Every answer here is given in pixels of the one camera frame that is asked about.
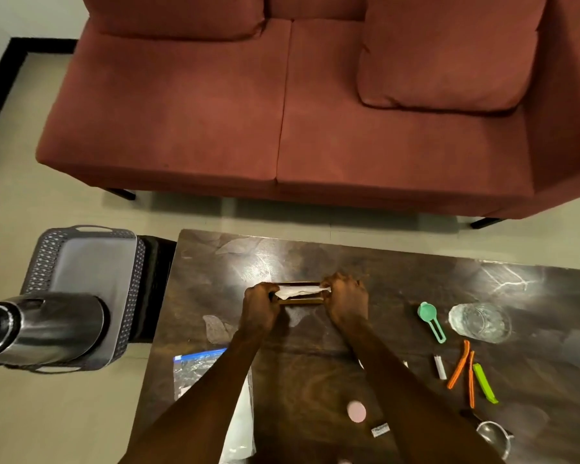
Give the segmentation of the person's left hand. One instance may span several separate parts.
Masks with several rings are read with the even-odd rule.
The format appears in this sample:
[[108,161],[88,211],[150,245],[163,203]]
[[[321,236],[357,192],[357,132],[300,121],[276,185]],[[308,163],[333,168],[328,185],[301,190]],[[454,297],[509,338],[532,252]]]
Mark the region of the person's left hand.
[[246,291],[242,301],[239,332],[258,338],[265,338],[273,329],[279,309],[246,309]]

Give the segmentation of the person's right hand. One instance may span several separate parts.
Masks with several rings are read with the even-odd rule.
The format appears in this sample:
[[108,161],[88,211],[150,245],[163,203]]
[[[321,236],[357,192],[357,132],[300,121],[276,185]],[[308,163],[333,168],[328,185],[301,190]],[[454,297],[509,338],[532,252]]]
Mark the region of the person's right hand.
[[369,294],[361,281],[335,273],[325,277],[320,286],[329,289],[323,294],[324,305],[339,331],[346,333],[368,321]]

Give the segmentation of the person's right forearm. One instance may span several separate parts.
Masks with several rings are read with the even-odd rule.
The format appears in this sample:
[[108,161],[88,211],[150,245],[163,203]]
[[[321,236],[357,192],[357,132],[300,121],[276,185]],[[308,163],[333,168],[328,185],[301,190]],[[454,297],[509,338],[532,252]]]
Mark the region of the person's right forearm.
[[338,322],[360,360],[405,464],[505,464],[459,413],[430,390],[360,317]]

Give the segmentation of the person's left forearm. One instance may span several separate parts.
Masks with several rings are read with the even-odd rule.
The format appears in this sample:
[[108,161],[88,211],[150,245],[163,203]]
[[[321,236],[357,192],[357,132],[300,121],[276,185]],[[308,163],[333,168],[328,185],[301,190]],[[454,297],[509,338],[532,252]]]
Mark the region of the person's left forearm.
[[218,464],[242,386],[267,335],[263,328],[240,328],[209,370],[118,464]]

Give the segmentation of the green plastic measuring spoon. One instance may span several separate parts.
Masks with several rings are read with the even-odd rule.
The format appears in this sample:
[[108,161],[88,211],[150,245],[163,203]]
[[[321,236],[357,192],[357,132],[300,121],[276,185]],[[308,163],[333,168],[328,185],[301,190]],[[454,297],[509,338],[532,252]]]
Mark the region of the green plastic measuring spoon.
[[420,319],[431,329],[436,341],[439,344],[444,344],[447,341],[447,337],[438,321],[436,307],[433,304],[422,302],[419,304],[417,312]]

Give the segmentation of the blue-topped clear zip bag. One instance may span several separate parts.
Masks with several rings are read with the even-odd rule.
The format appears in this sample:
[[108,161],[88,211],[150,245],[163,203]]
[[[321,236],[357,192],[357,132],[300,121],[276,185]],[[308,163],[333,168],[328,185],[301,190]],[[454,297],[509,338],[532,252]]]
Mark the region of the blue-topped clear zip bag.
[[184,395],[213,366],[225,350],[222,348],[175,356],[172,363],[174,399],[178,400]]

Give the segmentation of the white plastic pouch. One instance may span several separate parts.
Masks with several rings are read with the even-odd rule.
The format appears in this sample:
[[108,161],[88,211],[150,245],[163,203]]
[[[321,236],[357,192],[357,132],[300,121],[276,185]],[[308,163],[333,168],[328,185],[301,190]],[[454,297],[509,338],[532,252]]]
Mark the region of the white plastic pouch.
[[248,371],[226,432],[219,464],[247,464],[255,455],[254,392],[252,370]]

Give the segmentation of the orange bag clip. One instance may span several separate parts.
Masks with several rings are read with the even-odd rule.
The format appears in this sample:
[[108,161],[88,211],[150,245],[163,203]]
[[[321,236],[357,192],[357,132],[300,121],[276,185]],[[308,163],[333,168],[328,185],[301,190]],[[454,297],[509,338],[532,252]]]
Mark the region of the orange bag clip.
[[452,390],[455,387],[457,381],[462,376],[462,373],[466,371],[468,383],[467,385],[468,404],[472,410],[475,408],[476,405],[475,387],[474,387],[475,375],[473,366],[474,366],[474,351],[472,350],[471,342],[469,340],[464,340],[462,354],[458,360],[458,363],[456,365],[453,374],[451,375],[451,377],[447,382],[447,389]]

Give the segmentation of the clear drinking glass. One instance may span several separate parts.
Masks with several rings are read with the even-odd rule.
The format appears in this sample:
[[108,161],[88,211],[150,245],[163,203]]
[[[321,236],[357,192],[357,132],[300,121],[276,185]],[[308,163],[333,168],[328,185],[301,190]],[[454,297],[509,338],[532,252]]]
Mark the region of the clear drinking glass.
[[509,315],[495,304],[455,305],[449,310],[449,324],[457,334],[486,343],[502,343],[511,335]]

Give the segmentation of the grey woven plastic tray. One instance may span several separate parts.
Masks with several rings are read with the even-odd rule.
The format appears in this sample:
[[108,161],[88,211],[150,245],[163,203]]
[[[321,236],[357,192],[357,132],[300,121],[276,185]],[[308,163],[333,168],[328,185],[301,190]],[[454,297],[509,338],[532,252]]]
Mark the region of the grey woven plastic tray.
[[21,295],[35,291],[91,294],[109,311],[106,333],[87,354],[53,363],[59,373],[97,371],[127,349],[145,261],[145,244],[133,232],[102,226],[51,228],[39,237]]

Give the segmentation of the lime green bag clip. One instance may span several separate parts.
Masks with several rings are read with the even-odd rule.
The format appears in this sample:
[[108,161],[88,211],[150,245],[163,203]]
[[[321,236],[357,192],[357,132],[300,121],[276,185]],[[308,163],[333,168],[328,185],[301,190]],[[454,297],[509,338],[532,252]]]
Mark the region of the lime green bag clip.
[[487,380],[482,366],[479,363],[474,363],[472,365],[472,372],[474,373],[474,378],[478,382],[479,388],[483,392],[487,401],[494,405],[499,404],[499,401],[495,397],[495,393]]

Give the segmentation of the red fabric sofa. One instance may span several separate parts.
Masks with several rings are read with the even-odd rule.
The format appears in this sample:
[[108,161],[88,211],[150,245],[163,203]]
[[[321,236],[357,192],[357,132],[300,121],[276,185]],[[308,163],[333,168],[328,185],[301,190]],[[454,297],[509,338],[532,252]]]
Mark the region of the red fabric sofa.
[[122,190],[523,219],[580,198],[580,0],[547,0],[509,110],[382,109],[357,91],[367,0],[265,0],[236,41],[126,38],[90,17],[36,159]]

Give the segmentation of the stainless steel flask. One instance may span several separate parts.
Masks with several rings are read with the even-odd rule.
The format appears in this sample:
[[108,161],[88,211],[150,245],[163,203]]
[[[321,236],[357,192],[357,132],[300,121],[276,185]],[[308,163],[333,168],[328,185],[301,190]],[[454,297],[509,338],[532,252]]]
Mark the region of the stainless steel flask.
[[90,294],[37,291],[0,301],[0,365],[69,363],[98,346],[109,318]]

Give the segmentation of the large red sofa pillow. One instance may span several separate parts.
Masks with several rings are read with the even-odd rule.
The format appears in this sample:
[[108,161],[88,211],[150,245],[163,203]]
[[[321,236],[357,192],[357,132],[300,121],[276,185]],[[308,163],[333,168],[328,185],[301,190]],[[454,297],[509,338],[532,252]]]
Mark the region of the large red sofa pillow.
[[367,0],[366,106],[491,113],[529,88],[547,0]]

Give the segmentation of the red sofa back cushion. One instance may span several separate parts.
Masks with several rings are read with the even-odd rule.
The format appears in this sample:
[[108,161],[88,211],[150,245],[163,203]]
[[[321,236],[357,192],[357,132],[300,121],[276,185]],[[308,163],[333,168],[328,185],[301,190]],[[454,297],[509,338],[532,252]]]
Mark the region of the red sofa back cushion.
[[237,41],[260,34],[265,0],[83,0],[99,32],[126,38]]

